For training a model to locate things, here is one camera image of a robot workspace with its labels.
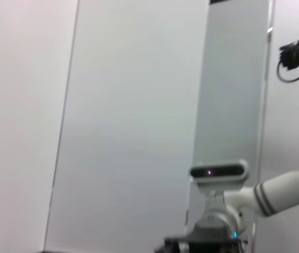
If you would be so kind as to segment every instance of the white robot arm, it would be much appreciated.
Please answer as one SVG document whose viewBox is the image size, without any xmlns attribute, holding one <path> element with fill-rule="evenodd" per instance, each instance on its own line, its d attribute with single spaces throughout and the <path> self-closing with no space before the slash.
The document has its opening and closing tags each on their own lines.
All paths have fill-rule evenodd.
<svg viewBox="0 0 299 253">
<path fill-rule="evenodd" d="M 225 203 L 236 210 L 252 209 L 268 217 L 299 205 L 299 171 L 292 171 L 240 191 L 224 193 Z"/>
<path fill-rule="evenodd" d="M 188 244 L 194 252 L 243 252 L 238 237 L 244 230 L 243 208 L 269 217 L 299 205 L 299 171 L 293 171 L 255 187 L 243 187 L 248 178 L 245 161 L 202 164 L 190 169 L 190 179 L 205 196 L 205 210 L 194 229 L 180 237 L 167 237 L 156 253 L 181 253 Z"/>
<path fill-rule="evenodd" d="M 231 237 L 245 230 L 240 215 L 243 208 L 269 217 L 299 205 L 299 171 L 280 175 L 255 187 L 243 187 L 248 178 L 248 165 L 239 160 L 192 167 L 190 177 L 206 197 L 205 211 L 196 225 L 209 229 L 213 226 L 209 218 L 222 220 Z"/>
</svg>

